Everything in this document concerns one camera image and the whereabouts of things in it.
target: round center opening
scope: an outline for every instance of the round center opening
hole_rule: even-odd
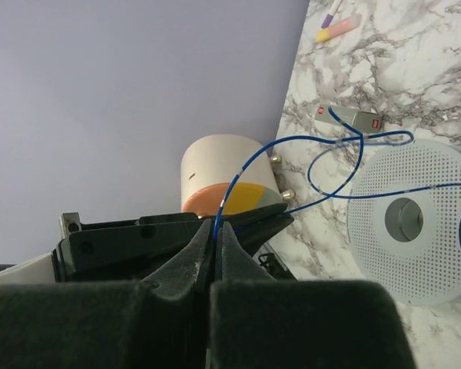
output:
[[[384,223],[388,233],[395,240],[410,242],[422,231],[422,210],[409,198],[397,198],[387,207]]]

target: small rectangular box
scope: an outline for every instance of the small rectangular box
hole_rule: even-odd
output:
[[[332,125],[340,125],[340,123],[338,123],[328,112],[329,107],[333,109],[342,121],[358,129],[362,133],[370,135],[381,131],[381,115],[358,109],[345,108],[343,106],[320,104],[314,119],[325,123],[331,123]]]

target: purple cap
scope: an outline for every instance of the purple cap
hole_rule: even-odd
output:
[[[328,25],[330,25],[332,20],[333,16],[331,14],[327,14],[326,18],[323,21],[323,24],[321,25],[321,28],[326,28]]]

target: marker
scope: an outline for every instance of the marker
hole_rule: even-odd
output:
[[[338,7],[340,6],[342,0],[335,0],[333,4],[331,5],[330,10],[328,11],[328,14],[326,14],[326,18],[323,21],[323,24],[321,25],[321,28],[326,28],[328,25],[330,25],[331,21],[333,20],[333,17],[335,16],[335,13],[338,10]]]
[[[342,35],[345,32],[348,32],[354,28],[357,28],[360,24],[362,17],[360,14],[352,15],[351,17],[344,19],[340,23],[336,23],[328,28],[320,30],[316,35],[317,42],[325,42],[333,37]]]

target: cylindrical container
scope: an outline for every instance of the cylindrical container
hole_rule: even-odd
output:
[[[347,216],[357,265],[398,301],[461,302],[460,184],[461,147],[429,140],[385,148],[356,176],[353,196],[405,191],[350,200]]]
[[[237,135],[211,135],[194,142],[181,161],[181,211],[215,215],[234,176],[263,146]],[[270,159],[264,152],[241,175],[224,214],[281,202]]]

